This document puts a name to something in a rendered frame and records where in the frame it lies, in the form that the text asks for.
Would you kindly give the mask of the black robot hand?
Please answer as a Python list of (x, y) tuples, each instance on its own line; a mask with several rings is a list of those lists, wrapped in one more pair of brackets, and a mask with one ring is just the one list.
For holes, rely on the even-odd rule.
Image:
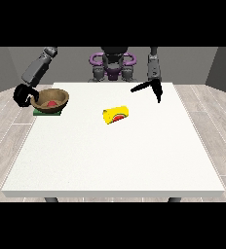
[(161, 102), (161, 97), (162, 97), (162, 94), (163, 94), (163, 90), (162, 90), (161, 81), (159, 79), (153, 79), (153, 80), (151, 80), (149, 82), (144, 82), (142, 84), (139, 84), (136, 87), (132, 88), (131, 92), (146, 89), (148, 87), (152, 88), (154, 94), (157, 97), (157, 101)]
[(31, 96), (34, 97), (35, 101), (38, 101), (39, 92), (32, 87), (28, 87), (25, 84), (20, 84), (14, 91), (13, 99), (19, 107), (28, 107), (31, 105)]

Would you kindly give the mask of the brown wooden bowl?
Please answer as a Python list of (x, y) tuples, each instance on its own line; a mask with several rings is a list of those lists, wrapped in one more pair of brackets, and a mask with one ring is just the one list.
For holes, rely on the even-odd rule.
[[(31, 97), (31, 105), (43, 113), (56, 113), (61, 111), (69, 100), (69, 94), (63, 89), (43, 89), (39, 92), (39, 99)], [(55, 101), (57, 106), (47, 107), (49, 101)]]

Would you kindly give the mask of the green square pad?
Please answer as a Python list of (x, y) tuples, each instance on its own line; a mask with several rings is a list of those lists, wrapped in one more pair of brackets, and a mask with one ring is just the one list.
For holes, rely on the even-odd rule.
[(56, 113), (43, 113), (37, 109), (34, 109), (33, 111), (33, 116), (60, 116), (61, 111), (58, 111)]

